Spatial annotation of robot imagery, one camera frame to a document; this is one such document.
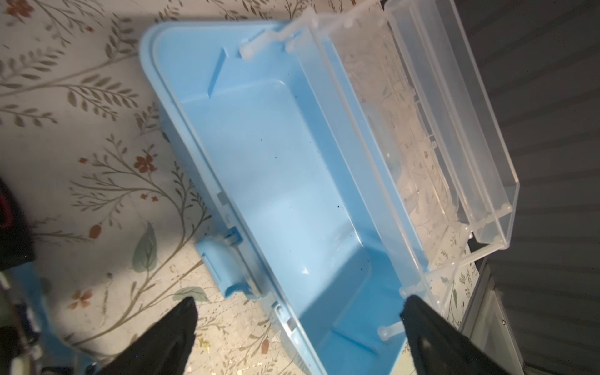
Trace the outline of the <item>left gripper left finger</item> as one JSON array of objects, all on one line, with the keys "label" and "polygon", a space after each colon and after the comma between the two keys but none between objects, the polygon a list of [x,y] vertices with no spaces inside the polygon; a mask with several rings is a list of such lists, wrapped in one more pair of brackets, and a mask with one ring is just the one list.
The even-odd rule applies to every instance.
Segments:
[{"label": "left gripper left finger", "polygon": [[195,343],[197,321],[195,300],[184,298],[99,373],[182,375]]}]

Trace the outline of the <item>blue plastic tool box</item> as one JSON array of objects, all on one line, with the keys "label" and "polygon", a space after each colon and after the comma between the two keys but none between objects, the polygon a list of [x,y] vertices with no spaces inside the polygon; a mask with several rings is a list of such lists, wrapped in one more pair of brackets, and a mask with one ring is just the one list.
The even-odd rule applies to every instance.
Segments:
[{"label": "blue plastic tool box", "polygon": [[311,374],[391,374],[406,301],[509,247],[520,182],[452,1],[150,27],[139,56],[217,233],[221,294],[258,300]]}]

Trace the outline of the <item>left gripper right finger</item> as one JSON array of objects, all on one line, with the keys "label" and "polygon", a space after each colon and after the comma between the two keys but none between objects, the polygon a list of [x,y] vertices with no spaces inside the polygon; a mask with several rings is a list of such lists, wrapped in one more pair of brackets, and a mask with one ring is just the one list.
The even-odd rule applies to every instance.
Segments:
[{"label": "left gripper right finger", "polygon": [[418,375],[507,373],[419,296],[407,298],[400,317]]}]

